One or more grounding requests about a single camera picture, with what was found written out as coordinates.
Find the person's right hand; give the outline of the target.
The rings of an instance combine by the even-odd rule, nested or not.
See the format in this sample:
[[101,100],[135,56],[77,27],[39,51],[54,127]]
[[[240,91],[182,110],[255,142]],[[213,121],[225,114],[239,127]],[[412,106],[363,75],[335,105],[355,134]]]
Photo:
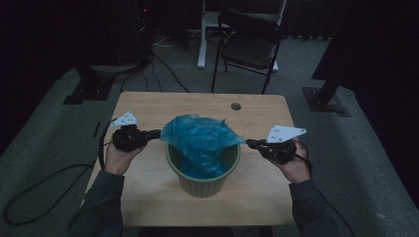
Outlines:
[[308,157],[306,147],[298,140],[297,137],[293,140],[293,143],[295,144],[296,152],[292,161],[284,165],[272,161],[272,164],[278,167],[286,179],[292,184],[298,184],[309,180],[311,174],[310,168],[306,164]]

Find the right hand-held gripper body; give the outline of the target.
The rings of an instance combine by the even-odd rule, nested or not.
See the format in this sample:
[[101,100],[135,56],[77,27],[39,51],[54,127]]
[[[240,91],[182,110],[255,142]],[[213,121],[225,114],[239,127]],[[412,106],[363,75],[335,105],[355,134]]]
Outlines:
[[280,164],[291,161],[296,152],[293,140],[303,134],[306,134],[305,128],[273,125],[267,137],[262,140],[262,144],[268,148],[268,158]]

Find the black stand with base plate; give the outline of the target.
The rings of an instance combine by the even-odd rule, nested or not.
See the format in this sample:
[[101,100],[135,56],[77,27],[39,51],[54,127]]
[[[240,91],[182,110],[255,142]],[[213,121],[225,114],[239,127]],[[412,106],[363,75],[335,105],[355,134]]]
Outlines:
[[85,101],[106,101],[116,79],[109,73],[95,71],[90,65],[76,67],[80,80],[64,105],[81,105]]
[[351,114],[336,95],[339,84],[326,81],[321,87],[303,87],[302,92],[312,112],[334,113],[341,118]]

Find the blue plastic trash bag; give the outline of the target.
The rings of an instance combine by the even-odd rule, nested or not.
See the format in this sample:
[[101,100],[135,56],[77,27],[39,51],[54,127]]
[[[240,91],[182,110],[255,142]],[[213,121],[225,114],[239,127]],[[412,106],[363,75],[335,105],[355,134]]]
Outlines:
[[196,114],[173,118],[163,127],[160,139],[183,154],[181,171],[196,179],[211,179],[224,174],[225,166],[219,161],[222,152],[244,142],[224,119]]

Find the person's left hand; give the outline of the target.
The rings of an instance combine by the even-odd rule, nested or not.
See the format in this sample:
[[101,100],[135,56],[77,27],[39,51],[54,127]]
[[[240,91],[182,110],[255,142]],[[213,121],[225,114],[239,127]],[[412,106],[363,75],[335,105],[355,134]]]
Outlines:
[[124,152],[110,144],[107,148],[107,155],[104,170],[110,174],[122,176],[128,170],[132,160],[143,150],[143,147]]

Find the black folding chair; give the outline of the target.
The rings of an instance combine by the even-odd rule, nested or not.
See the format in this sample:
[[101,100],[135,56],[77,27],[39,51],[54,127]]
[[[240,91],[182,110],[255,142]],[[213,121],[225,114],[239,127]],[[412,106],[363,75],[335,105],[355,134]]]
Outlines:
[[223,60],[224,71],[232,66],[265,76],[262,94],[270,83],[277,59],[283,31],[271,20],[234,11],[223,11],[217,17],[220,39],[211,81],[214,92],[219,60]]

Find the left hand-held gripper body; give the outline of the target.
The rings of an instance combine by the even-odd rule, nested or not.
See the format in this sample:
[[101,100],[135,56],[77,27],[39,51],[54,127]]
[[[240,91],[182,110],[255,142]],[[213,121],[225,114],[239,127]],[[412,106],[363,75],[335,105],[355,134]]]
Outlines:
[[148,132],[139,130],[136,124],[137,118],[132,112],[126,112],[111,121],[111,126],[119,127],[112,135],[112,143],[117,149],[130,152],[147,144]]

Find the green ribbed trash bin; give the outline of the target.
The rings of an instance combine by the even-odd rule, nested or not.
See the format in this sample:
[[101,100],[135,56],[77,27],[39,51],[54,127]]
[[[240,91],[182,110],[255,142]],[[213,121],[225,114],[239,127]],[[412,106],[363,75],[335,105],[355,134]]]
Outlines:
[[182,166],[185,156],[174,146],[167,144],[165,153],[167,162],[178,176],[182,189],[192,197],[209,198],[221,190],[224,181],[237,167],[241,148],[239,145],[227,147],[219,157],[219,162],[224,172],[220,176],[210,179],[193,178],[184,173]]

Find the white desk frame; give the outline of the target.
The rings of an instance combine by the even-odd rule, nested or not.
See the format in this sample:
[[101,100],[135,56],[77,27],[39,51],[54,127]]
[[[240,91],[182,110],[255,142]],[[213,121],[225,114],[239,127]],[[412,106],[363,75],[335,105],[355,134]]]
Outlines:
[[[252,3],[245,3],[244,0],[225,0],[226,9],[245,15],[272,20],[278,25],[282,24],[284,12],[289,0],[255,0],[261,3],[260,9],[253,7]],[[200,70],[206,67],[207,60],[207,29],[214,28],[216,17],[220,10],[208,11],[207,0],[201,0],[201,28],[200,28],[200,49],[197,66]]]

